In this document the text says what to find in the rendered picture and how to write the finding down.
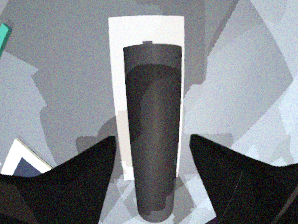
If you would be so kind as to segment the white square tile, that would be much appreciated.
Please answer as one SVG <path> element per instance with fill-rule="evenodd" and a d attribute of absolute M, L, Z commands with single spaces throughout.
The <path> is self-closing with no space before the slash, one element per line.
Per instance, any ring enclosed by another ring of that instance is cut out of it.
<path fill-rule="evenodd" d="M 7 156 L 7 161 L 4 163 L 1 173 L 5 175 L 21 176 L 21 177 L 35 177 L 41 175 L 45 171 L 52 169 L 51 165 L 41 160 L 36 153 L 24 145 L 19 137 L 13 141 L 11 151 Z"/>

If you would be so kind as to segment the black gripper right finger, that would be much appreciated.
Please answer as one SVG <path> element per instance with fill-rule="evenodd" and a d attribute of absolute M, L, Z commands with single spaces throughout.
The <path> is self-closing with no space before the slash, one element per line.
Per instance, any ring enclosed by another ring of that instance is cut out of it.
<path fill-rule="evenodd" d="M 277 224 L 298 193 L 298 163 L 274 167 L 192 133 L 194 165 L 220 224 Z"/>

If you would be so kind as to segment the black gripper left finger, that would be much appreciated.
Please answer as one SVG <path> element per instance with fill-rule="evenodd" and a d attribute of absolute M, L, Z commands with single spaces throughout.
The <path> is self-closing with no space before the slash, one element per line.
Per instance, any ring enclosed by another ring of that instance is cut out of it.
<path fill-rule="evenodd" d="M 116 160 L 116 137 L 35 177 L 0 173 L 0 214 L 29 224 L 98 224 Z"/>

